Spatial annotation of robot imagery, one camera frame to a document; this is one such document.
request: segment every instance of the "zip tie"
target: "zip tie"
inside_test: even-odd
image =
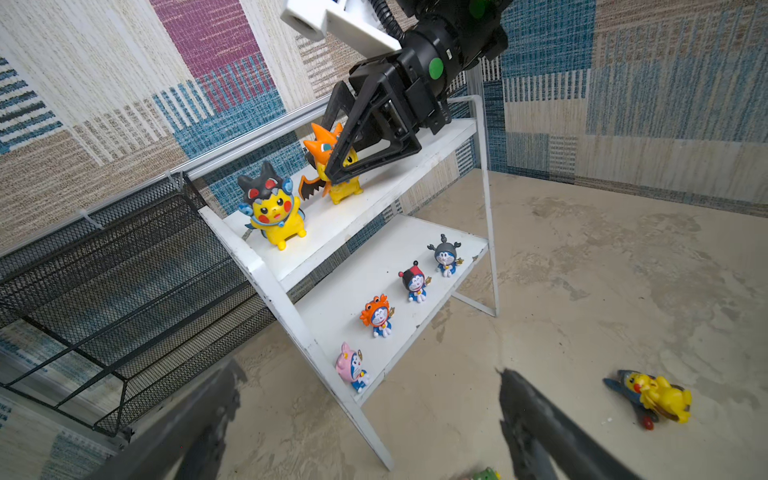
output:
[[[170,174],[170,170],[165,171],[165,176],[168,177],[170,184],[173,185],[174,188],[179,191],[179,193],[181,193],[181,179],[179,179],[179,183],[176,183],[176,179],[173,175]]]
[[[78,210],[78,213],[85,219],[85,221],[87,221],[88,223],[90,223],[94,227],[98,228],[99,230],[103,230],[104,229],[104,226],[102,226],[101,223],[98,223],[96,220],[94,220],[94,219],[92,219],[92,218],[90,218],[88,216],[88,212],[87,211],[85,211],[85,210],[83,210],[81,208],[80,210]]]

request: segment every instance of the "toy face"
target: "toy face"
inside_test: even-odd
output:
[[[450,265],[456,258],[448,252],[440,252],[435,254],[435,259],[442,265]]]
[[[266,225],[273,225],[285,221],[293,210],[293,199],[283,190],[278,190],[276,194],[261,203],[253,202],[253,216]]]
[[[352,374],[352,379],[357,380],[358,377],[360,377],[360,373],[362,372],[362,352],[357,351],[357,353],[352,354],[352,362],[350,363],[350,373]]]
[[[328,182],[330,179],[326,175],[326,167],[328,166],[328,160],[331,158],[333,148],[339,140],[339,136],[343,130],[341,124],[336,124],[336,128],[333,131],[328,131],[317,124],[312,124],[312,129],[315,131],[315,141],[305,141],[304,146],[310,151],[315,158],[315,170],[317,174],[324,181]],[[357,152],[352,148],[349,150],[346,158],[342,162],[344,167],[354,164],[358,161]]]
[[[408,290],[415,292],[416,290],[420,289],[423,286],[424,286],[424,276],[414,275],[413,278],[411,279],[411,283],[408,284]]]
[[[633,373],[632,375],[629,375],[626,380],[624,380],[624,386],[635,393],[640,393],[643,390],[655,387],[656,382],[651,377],[643,373]]]
[[[373,313],[373,318],[371,319],[371,323],[373,323],[374,326],[384,325],[384,322],[386,322],[388,317],[389,315],[387,312],[387,308],[385,306],[380,306]]]

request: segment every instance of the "shelf board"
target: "shelf board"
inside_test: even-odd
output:
[[[439,243],[441,233],[452,243],[462,243],[458,255],[464,263],[451,278],[437,271],[433,252],[426,248]],[[296,304],[332,365],[343,342],[362,350],[362,367],[373,381],[355,395],[356,402],[362,405],[368,399],[487,250],[485,238],[398,215]],[[413,260],[432,277],[426,287],[427,301],[421,304],[408,301],[398,276],[400,270],[413,265]],[[364,326],[359,315],[366,303],[382,293],[395,308],[392,335],[373,338],[372,327]]]
[[[258,253],[280,285],[288,291],[467,141],[476,129],[474,119],[456,119],[437,135],[422,129],[419,132],[420,152],[360,176],[360,185],[365,191],[363,194],[347,197],[339,205],[334,205],[320,194],[302,202],[307,235],[288,240],[288,246],[282,252],[256,231],[251,233],[246,243]],[[302,175],[313,178],[316,172],[307,166],[293,175],[296,189]],[[224,223],[238,236],[246,232],[248,221],[248,217],[240,212],[224,219]]]

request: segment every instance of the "white shelf rack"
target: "white shelf rack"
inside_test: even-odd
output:
[[[288,240],[287,248],[282,252],[261,235],[252,234],[243,240],[247,223],[243,214],[235,213],[221,219],[209,207],[200,210],[253,288],[389,470],[394,468],[392,456],[363,414],[363,403],[381,385],[386,374],[451,296],[493,316],[499,305],[488,187],[485,111],[479,95],[449,99],[452,103],[460,101],[473,102],[477,117],[454,120],[437,135],[422,129],[419,133],[421,151],[362,175],[360,184],[365,190],[363,194],[348,197],[339,205],[333,205],[320,195],[303,203],[307,235]],[[290,301],[287,292],[291,287],[472,135],[477,136],[480,153],[488,238],[398,215],[296,305]],[[293,178],[294,185],[299,184],[302,174],[309,176],[311,173],[313,170],[309,168],[306,172],[299,172]],[[456,274],[451,278],[445,278],[436,271],[437,263],[432,251],[426,248],[429,243],[439,243],[441,233],[452,243],[462,243],[458,255],[464,263],[457,267]],[[461,282],[488,252],[491,254],[495,308],[456,293]],[[427,286],[427,301],[421,304],[408,302],[406,290],[398,277],[398,272],[409,268],[413,260],[418,260],[424,274],[432,277]],[[367,302],[381,293],[388,296],[390,305],[396,310],[392,318],[392,335],[373,338],[372,328],[362,324],[359,313]],[[336,357],[342,342],[362,350],[362,366],[373,379],[360,394],[336,372]]]

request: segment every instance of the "yellow toy figure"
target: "yellow toy figure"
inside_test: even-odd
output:
[[[237,184],[243,189],[243,203],[237,209],[250,217],[251,230],[261,230],[264,238],[280,250],[294,235],[306,236],[301,200],[292,195],[293,182],[277,176],[270,162],[264,162],[258,178],[241,175]]]
[[[654,410],[678,423],[687,423],[690,418],[690,390],[672,385],[663,376],[652,377],[635,373],[627,379],[640,394],[640,401],[646,409]]]
[[[306,177],[301,177],[301,184],[299,185],[299,194],[304,200],[310,198],[316,191],[323,188],[323,196],[328,193],[331,194],[331,200],[334,205],[338,205],[341,200],[344,200],[349,195],[360,195],[362,188],[360,188],[359,177],[354,177],[348,182],[344,182],[339,185],[332,185],[331,180],[326,176],[326,167],[328,166],[328,160],[333,152],[333,147],[339,140],[339,135],[343,130],[341,124],[336,125],[336,129],[333,132],[329,132],[318,124],[312,124],[312,129],[315,131],[316,141],[305,140],[304,146],[310,151],[315,159],[313,167],[317,170],[318,177],[315,180],[307,180]],[[355,149],[349,151],[346,159],[342,162],[344,167],[357,162],[357,152]]]

